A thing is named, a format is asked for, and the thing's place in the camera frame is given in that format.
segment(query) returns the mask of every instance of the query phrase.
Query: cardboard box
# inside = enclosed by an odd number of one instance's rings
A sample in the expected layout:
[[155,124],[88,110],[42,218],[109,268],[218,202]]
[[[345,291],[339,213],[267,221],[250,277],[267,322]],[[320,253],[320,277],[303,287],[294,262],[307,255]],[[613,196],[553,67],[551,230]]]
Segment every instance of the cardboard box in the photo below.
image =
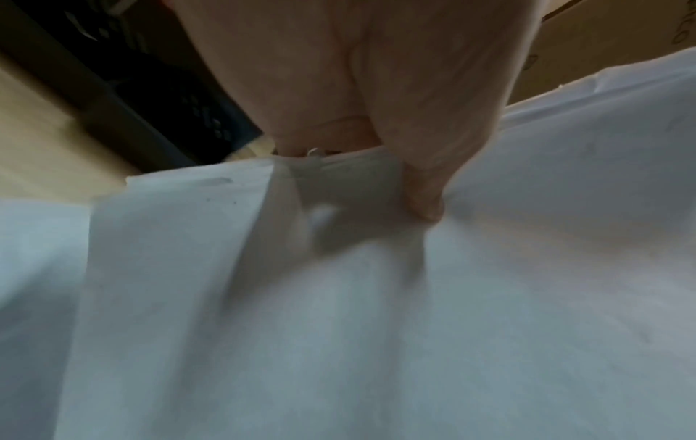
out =
[[544,18],[510,103],[696,46],[696,0],[571,0]]

